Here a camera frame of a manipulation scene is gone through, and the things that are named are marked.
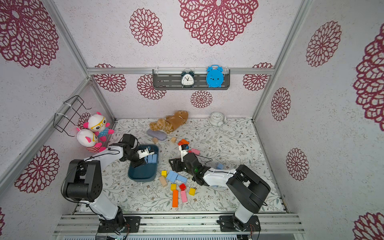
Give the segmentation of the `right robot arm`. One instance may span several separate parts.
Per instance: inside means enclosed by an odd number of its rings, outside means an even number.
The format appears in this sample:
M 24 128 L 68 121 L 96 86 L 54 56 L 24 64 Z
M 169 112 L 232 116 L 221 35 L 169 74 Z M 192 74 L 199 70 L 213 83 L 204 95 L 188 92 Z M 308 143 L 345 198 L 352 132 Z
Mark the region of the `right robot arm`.
M 218 170 L 200 163 L 198 156 L 187 153 L 181 159 L 170 159 L 170 166 L 176 173 L 186 172 L 200 186 L 226 187 L 240 205 L 234 214 L 235 224 L 247 224 L 257 214 L 271 191 L 271 187 L 245 165 L 232 170 Z

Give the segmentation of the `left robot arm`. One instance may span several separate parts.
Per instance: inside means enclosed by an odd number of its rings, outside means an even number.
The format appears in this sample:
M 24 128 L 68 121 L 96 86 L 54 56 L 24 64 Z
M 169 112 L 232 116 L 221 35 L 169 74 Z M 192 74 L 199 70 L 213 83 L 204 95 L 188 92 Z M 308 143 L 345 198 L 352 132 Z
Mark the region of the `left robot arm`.
M 138 153 L 139 146 L 135 136 L 124 134 L 118 143 L 111 144 L 100 153 L 71 161 L 61 186 L 64 199 L 86 205 L 104 222 L 121 220 L 123 215 L 118 213 L 119 207 L 103 193 L 102 171 L 117 160 L 129 161 L 133 167 L 145 165 L 145 160 Z

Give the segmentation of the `blue blocks cluster front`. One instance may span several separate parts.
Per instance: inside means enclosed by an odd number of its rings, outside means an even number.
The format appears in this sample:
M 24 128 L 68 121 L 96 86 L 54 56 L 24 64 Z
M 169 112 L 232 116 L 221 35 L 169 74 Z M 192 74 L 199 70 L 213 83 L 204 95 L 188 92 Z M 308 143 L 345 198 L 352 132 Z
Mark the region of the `blue blocks cluster front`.
M 166 177 L 166 180 L 168 180 L 169 182 L 171 182 L 173 184 L 176 181 L 180 181 L 180 182 L 186 184 L 188 179 L 186 177 L 184 177 L 184 176 L 179 175 L 178 173 L 176 173 L 174 171 L 169 171 L 168 175 Z

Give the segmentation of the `pink block back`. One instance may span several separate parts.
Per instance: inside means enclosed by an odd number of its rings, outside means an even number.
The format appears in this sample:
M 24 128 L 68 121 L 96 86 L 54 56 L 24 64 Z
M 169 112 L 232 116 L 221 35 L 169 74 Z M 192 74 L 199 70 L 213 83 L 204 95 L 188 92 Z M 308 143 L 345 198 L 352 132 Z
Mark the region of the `pink block back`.
M 196 149 L 190 149 L 190 152 L 194 153 L 195 155 L 200 155 L 201 153 L 199 150 L 196 150 Z

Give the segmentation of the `yellow cube near bin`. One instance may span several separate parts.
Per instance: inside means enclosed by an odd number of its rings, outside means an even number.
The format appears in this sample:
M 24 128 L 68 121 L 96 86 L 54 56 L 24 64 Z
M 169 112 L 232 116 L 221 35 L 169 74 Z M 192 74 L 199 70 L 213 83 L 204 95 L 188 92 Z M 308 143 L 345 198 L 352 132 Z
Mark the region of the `yellow cube near bin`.
M 167 171 L 162 171 L 161 175 L 166 178 L 168 173 L 167 173 Z

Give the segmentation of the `red cube front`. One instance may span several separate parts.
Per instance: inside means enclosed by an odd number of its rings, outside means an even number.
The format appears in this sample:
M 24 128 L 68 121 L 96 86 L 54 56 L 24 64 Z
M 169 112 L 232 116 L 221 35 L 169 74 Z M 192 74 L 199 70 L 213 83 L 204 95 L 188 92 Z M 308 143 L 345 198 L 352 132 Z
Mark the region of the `red cube front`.
M 181 191 L 185 191 L 187 188 L 185 184 L 181 184 L 179 187 L 180 187 Z

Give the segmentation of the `yellow cube front right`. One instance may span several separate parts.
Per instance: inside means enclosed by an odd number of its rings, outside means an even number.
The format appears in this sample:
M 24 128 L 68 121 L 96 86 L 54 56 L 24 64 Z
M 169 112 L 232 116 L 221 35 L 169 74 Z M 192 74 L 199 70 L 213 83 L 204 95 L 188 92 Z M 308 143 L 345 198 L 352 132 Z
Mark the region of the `yellow cube front right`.
M 190 188 L 189 195 L 194 196 L 195 193 L 196 193 L 196 189 L 195 188 Z

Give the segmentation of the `long pink block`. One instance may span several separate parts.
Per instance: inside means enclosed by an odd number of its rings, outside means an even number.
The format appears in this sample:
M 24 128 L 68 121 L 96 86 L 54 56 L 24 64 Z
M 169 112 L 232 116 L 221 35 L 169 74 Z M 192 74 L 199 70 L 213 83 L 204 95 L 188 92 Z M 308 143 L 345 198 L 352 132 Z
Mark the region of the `long pink block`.
M 188 201 L 186 191 L 181 191 L 181 199 L 183 203 L 186 203 Z

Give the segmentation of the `purple oval pad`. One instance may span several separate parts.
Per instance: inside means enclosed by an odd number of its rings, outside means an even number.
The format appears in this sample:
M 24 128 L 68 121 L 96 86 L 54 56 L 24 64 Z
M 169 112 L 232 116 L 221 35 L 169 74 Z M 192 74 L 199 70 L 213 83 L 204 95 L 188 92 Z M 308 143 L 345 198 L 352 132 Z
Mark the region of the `purple oval pad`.
M 164 141 L 167 139 L 167 134 L 161 131 L 153 131 L 148 129 L 147 134 L 152 138 L 157 138 L 159 141 Z

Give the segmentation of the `brown plush dog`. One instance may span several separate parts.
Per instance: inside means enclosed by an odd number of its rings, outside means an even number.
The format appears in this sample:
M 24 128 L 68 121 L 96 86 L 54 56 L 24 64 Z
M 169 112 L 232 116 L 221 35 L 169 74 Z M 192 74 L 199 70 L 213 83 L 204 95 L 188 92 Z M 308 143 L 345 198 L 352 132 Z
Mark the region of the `brown plush dog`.
M 158 119 L 156 122 L 150 123 L 150 129 L 170 134 L 184 125 L 188 118 L 189 113 L 187 111 L 177 111 L 172 116 L 166 116 L 165 119 Z

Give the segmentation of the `white plush with glasses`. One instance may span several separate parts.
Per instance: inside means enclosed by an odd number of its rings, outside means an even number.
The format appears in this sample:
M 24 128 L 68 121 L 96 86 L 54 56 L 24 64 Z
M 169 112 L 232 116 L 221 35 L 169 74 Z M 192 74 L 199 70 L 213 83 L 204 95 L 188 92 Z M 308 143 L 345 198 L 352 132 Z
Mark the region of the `white plush with glasses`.
M 92 131 L 100 141 L 106 142 L 108 135 L 112 135 L 115 131 L 110 129 L 110 123 L 100 113 L 90 116 L 87 122 L 83 124 L 85 129 Z

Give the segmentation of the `white plush striped shirt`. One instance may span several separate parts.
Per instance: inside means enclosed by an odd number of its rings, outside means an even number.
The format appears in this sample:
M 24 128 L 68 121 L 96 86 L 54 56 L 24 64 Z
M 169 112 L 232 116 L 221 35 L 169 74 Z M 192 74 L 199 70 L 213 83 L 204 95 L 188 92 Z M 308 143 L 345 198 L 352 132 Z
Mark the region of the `white plush striped shirt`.
M 106 147 L 103 147 L 102 143 L 99 142 L 98 137 L 88 129 L 77 128 L 76 138 L 91 153 L 100 153 L 106 150 Z

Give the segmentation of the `white alarm clock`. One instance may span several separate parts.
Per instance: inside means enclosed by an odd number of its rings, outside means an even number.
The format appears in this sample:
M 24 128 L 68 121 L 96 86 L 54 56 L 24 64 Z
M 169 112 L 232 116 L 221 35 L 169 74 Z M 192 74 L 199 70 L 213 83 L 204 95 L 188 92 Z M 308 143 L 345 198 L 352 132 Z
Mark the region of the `white alarm clock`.
M 224 114 L 220 112 L 213 112 L 210 115 L 209 123 L 212 126 L 220 127 L 228 122 L 227 118 L 224 116 Z

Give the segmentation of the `dark green alarm clock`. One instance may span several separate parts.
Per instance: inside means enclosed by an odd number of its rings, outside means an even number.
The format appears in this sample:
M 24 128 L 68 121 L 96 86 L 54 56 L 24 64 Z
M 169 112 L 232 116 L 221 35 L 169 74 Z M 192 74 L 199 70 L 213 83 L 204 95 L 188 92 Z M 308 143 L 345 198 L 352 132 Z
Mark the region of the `dark green alarm clock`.
M 195 73 L 193 71 L 190 72 L 182 72 L 181 74 L 181 85 L 182 88 L 193 88 L 195 85 Z

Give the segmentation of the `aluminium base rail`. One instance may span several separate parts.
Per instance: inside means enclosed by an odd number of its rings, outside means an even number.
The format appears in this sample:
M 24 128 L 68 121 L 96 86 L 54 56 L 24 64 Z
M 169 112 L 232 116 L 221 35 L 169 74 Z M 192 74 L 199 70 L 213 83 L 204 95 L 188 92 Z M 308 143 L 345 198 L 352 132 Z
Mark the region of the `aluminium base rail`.
M 293 235 L 301 239 L 305 233 L 301 220 L 296 214 L 254 215 L 245 230 L 239 231 L 230 225 L 232 214 L 142 214 L 125 215 L 126 225 L 113 230 L 100 223 L 95 215 L 63 215 L 53 236 L 64 239 L 71 236 L 91 238 L 111 236 L 122 239 L 141 236 L 204 236 L 209 235 Z

